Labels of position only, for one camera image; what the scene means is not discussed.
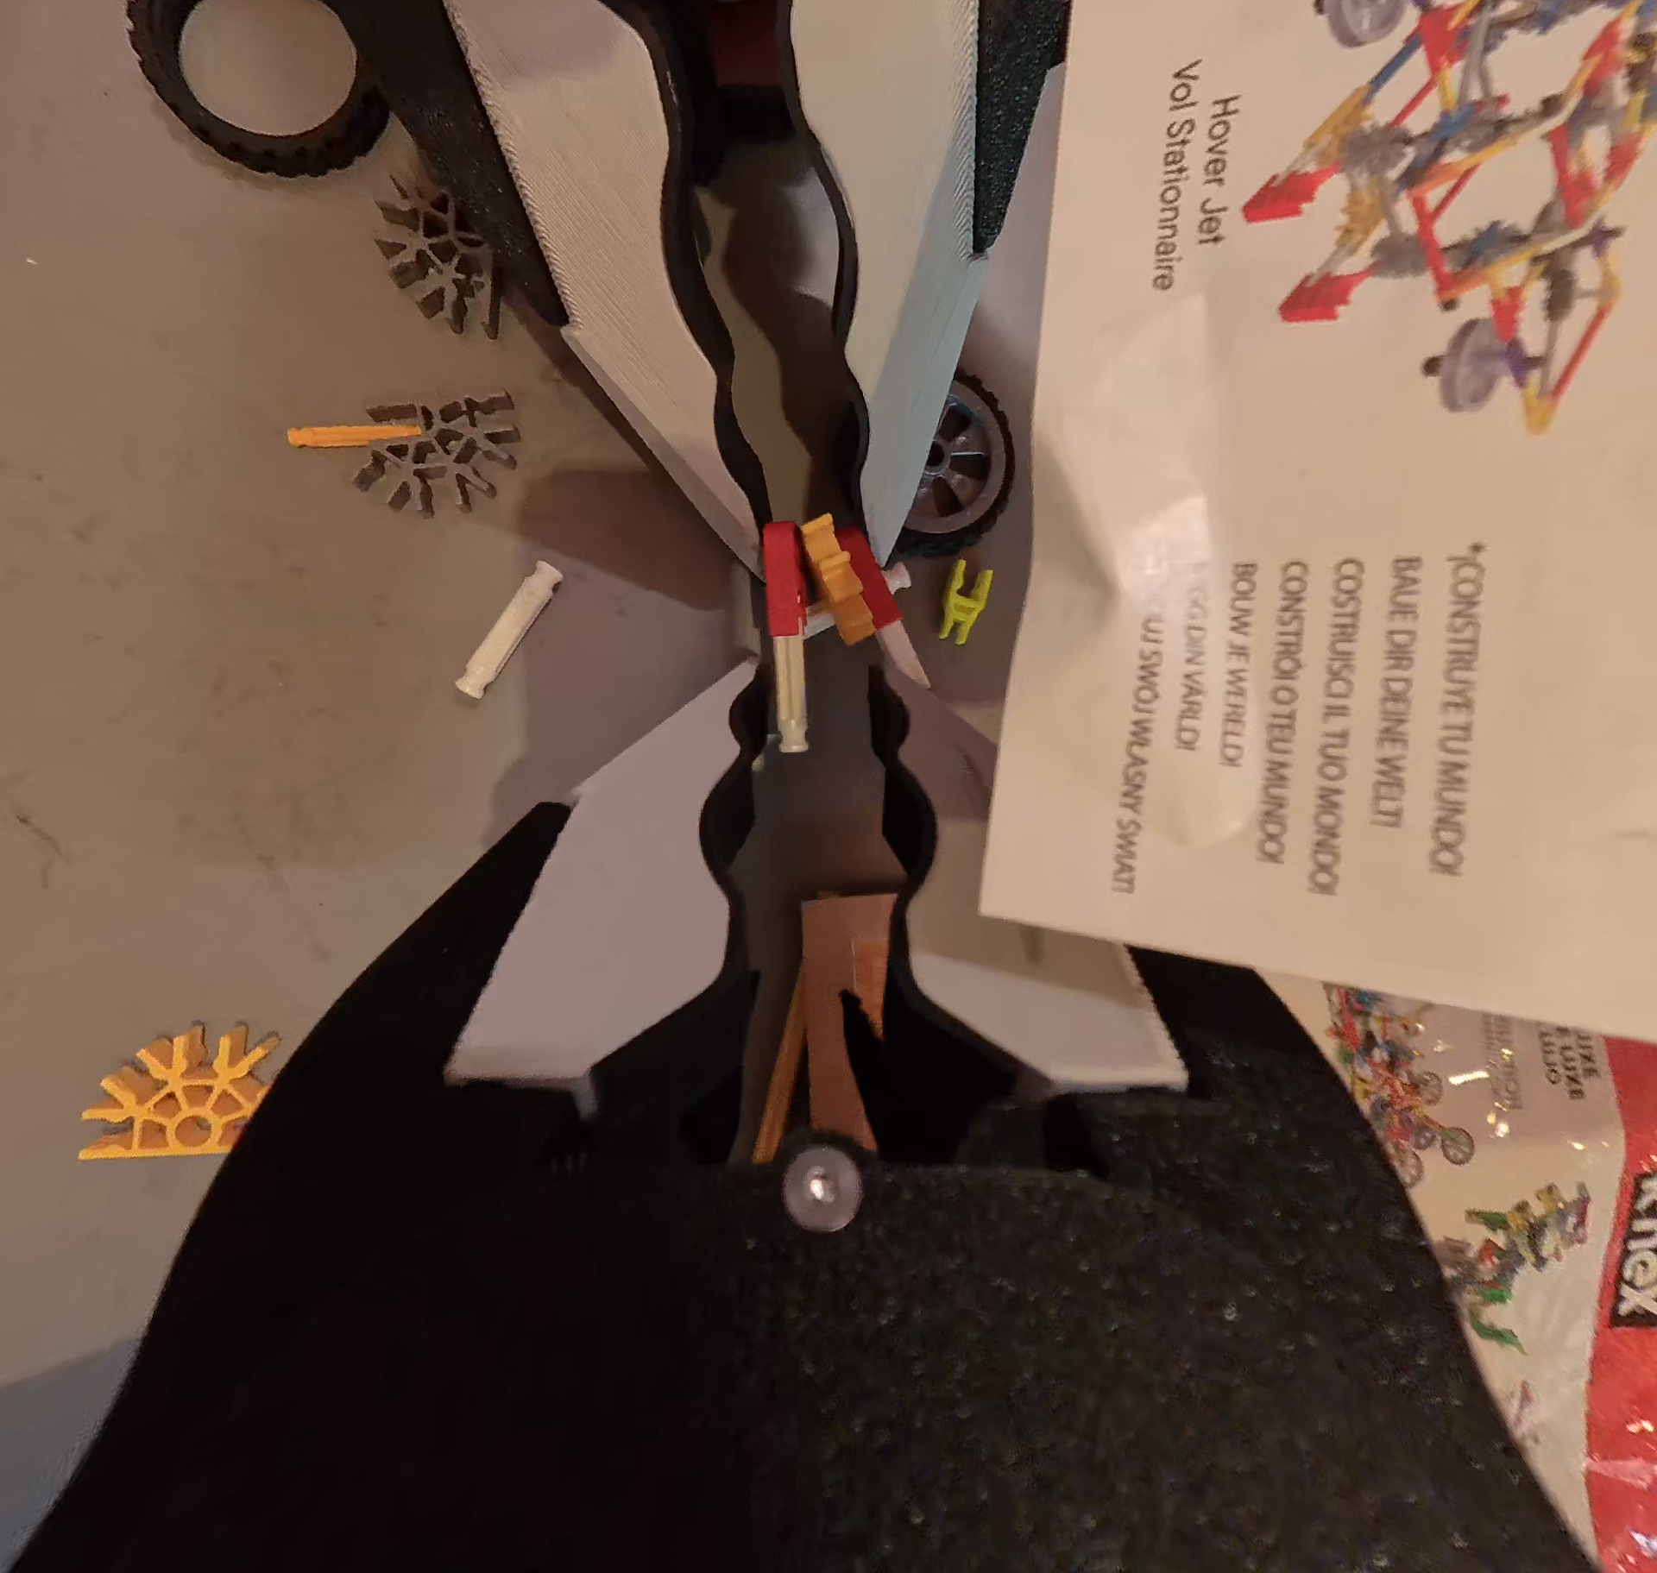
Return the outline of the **red connector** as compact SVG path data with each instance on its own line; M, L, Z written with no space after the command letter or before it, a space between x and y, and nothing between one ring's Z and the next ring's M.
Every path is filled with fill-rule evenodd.
M770 521L762 533L767 628L774 639L800 639L811 614L808 565L798 525Z

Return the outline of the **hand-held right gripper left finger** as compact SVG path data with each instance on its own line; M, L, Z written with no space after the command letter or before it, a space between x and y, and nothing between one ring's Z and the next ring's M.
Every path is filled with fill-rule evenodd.
M450 1054L454 1080L596 1086L602 1060L701 995L723 968L731 901L701 813L739 763L727 674L576 787Z

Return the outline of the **building instruction sheet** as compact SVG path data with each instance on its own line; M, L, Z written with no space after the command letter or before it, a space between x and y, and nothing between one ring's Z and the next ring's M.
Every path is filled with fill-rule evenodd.
M1001 921L1654 1039L1654 0L1075 0Z

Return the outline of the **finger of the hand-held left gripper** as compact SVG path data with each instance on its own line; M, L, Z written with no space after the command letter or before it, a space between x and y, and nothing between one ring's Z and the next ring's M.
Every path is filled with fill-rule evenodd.
M701 271L695 95L652 0L442 0L510 160L566 343L701 520L762 569L770 485Z
M831 196L862 528L899 548L984 290L984 0L783 0L791 105Z

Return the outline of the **black rubber tyre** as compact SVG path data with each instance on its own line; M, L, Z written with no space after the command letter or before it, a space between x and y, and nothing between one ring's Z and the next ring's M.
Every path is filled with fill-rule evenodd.
M193 91L183 64L187 18L203 0L128 0L128 42L163 107L224 160L265 176L328 176L369 156L388 129L392 107L363 53L344 103L298 133L244 129Z

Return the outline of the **grey snowflake connector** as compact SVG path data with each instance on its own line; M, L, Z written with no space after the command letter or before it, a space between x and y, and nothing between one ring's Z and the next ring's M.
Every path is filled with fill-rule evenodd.
M514 396L462 396L442 404L369 408L375 426L412 426L412 436L387 438L367 450L351 473L359 493L380 499L392 511L438 513L442 496L463 513L476 500L498 496L498 476L521 465L521 420Z

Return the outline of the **colourful toy packaging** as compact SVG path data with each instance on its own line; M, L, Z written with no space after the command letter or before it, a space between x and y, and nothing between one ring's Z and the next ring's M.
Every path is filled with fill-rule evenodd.
M1429 1294L1546 1495L1598 1569L1654 1571L1654 1047L1218 965L1162 964L1146 988L1164 1026L1241 1040L1250 1003L1312 1047L1312 1090L1363 1119L1360 1154L1425 1234ZM1186 1112L1197 1054L1172 1043L1185 1091L1015 1091Z

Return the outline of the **small black wheel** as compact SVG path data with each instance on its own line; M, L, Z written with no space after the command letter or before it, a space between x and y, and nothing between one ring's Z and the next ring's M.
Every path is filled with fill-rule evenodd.
M1004 517L1015 473L1019 450L1001 402L980 377L957 373L898 555L940 560L980 545Z

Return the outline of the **connector assembly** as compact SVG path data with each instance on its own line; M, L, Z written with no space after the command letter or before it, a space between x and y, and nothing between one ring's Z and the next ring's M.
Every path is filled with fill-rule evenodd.
M843 646L878 639L898 671L933 688L898 602L898 592L910 584L909 567L903 561L878 567L862 528L839 528L831 513L807 521L800 540L816 585L816 604L807 611L804 635L835 628Z

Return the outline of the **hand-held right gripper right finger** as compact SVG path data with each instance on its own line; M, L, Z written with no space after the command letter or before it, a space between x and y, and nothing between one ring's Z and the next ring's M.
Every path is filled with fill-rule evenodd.
M870 676L881 832L903 868L899 977L1047 1091L1185 1091L1126 948L984 913L997 747L906 674Z

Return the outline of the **dark snowflake connector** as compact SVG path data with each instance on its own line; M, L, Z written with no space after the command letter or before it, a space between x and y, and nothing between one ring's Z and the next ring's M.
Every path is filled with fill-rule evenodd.
M387 275L422 317L455 334L480 327L495 343L505 272L463 204L434 183L392 176L377 216L375 247Z

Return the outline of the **short white spacer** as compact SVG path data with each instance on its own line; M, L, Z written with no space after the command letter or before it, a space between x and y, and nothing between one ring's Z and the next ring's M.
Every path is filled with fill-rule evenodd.
M455 691L470 702L482 702L498 674L510 666L529 631L554 599L554 592L566 576L546 560L535 561L525 581L518 585L510 604L494 622L482 643L467 658L463 674L455 680Z

